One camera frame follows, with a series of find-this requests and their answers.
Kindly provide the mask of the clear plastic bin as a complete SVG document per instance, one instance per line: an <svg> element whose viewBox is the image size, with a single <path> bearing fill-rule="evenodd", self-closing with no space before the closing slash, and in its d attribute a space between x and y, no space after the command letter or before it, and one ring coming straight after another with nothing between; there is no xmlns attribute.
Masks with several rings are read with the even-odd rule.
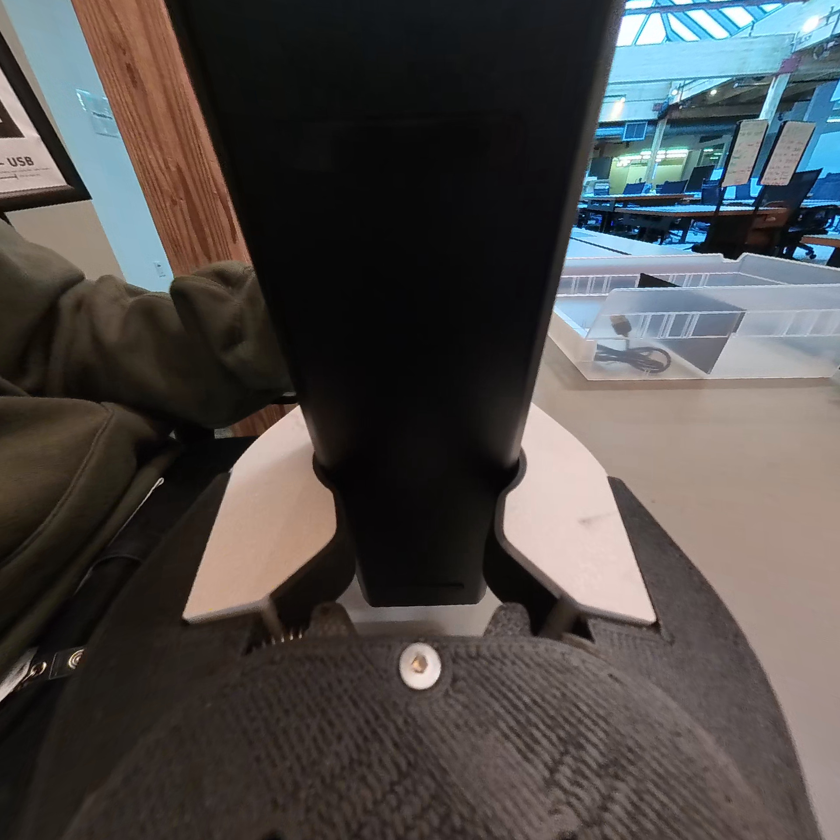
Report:
<svg viewBox="0 0 840 840"><path fill-rule="evenodd" d="M751 254L573 258L549 341L592 382L830 379L839 272Z"/></svg>

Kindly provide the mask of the black office chair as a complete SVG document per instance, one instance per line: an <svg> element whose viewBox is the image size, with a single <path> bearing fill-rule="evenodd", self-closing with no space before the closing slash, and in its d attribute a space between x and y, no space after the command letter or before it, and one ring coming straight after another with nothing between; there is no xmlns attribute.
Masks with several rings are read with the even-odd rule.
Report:
<svg viewBox="0 0 840 840"><path fill-rule="evenodd" d="M820 170L797 172L788 185L760 189L750 213L711 219L706 238L693 244L698 254L736 259L743 254L791 259L804 236L824 235L831 214L825 208L803 207L820 178Z"/></svg>

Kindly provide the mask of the person's dark clothing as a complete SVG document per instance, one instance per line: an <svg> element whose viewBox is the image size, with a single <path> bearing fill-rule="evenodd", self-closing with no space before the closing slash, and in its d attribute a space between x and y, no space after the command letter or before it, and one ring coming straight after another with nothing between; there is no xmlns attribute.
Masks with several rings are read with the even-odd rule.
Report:
<svg viewBox="0 0 840 840"><path fill-rule="evenodd" d="M223 437L186 447L113 536L81 568L78 582L44 628L26 643L38 655L88 646L111 604L133 574L218 476L228 472L252 442ZM65 679L23 690L2 703L2 743L22 734L29 745L43 736Z"/></svg>

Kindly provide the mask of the black tower USB hub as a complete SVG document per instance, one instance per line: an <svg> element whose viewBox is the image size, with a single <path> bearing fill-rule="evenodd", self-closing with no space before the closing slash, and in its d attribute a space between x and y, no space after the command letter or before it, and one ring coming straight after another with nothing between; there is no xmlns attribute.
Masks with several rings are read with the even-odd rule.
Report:
<svg viewBox="0 0 840 840"><path fill-rule="evenodd" d="M622 2L166 2L373 606L558 597L503 548Z"/></svg>

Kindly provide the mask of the white sign board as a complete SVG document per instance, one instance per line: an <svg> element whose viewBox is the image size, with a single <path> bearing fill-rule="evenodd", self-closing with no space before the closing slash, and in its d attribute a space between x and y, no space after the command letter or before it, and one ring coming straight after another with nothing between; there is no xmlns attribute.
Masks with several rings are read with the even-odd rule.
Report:
<svg viewBox="0 0 840 840"><path fill-rule="evenodd" d="M787 186L802 161L814 134L813 122L785 120L759 176L759 185Z"/></svg>
<svg viewBox="0 0 840 840"><path fill-rule="evenodd" d="M723 165L720 188L749 184L769 128L767 119L741 120L736 126L728 157Z"/></svg>

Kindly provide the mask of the framed wall poster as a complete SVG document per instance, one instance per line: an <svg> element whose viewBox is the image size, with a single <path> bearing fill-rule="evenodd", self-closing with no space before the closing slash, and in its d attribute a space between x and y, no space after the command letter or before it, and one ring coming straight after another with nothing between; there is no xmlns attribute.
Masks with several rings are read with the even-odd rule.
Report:
<svg viewBox="0 0 840 840"><path fill-rule="evenodd" d="M1 39L1 215L85 202L88 189L29 85L6 40Z"/></svg>

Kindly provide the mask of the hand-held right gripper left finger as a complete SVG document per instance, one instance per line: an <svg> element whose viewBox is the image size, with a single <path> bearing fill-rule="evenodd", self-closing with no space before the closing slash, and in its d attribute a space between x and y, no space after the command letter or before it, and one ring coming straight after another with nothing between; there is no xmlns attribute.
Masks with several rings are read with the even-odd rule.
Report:
<svg viewBox="0 0 840 840"><path fill-rule="evenodd" d="M314 465L299 407L257 438L229 472L183 618L260 614L309 624L350 586L355 557L341 505Z"/></svg>

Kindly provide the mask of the wooden post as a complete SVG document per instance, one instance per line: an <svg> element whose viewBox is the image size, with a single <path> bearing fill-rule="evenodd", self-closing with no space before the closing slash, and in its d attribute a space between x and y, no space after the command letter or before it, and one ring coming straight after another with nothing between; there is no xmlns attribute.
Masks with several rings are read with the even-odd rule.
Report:
<svg viewBox="0 0 840 840"><path fill-rule="evenodd" d="M165 2L71 4L174 274L250 265Z"/></svg>

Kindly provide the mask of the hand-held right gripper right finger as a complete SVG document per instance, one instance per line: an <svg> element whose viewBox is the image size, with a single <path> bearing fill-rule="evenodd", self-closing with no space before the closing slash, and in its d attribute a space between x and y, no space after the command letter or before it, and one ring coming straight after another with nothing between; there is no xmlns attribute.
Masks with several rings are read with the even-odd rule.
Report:
<svg viewBox="0 0 840 840"><path fill-rule="evenodd" d="M518 473L499 499L500 547L556 601L629 625L657 620L606 471L532 403Z"/></svg>

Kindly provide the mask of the grey desk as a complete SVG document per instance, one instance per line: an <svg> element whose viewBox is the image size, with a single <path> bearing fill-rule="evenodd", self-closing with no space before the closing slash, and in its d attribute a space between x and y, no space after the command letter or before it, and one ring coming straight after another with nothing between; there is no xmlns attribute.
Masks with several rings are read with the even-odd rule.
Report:
<svg viewBox="0 0 840 840"><path fill-rule="evenodd" d="M546 353L534 401L645 504L770 678L838 838L838 383L590 382Z"/></svg>

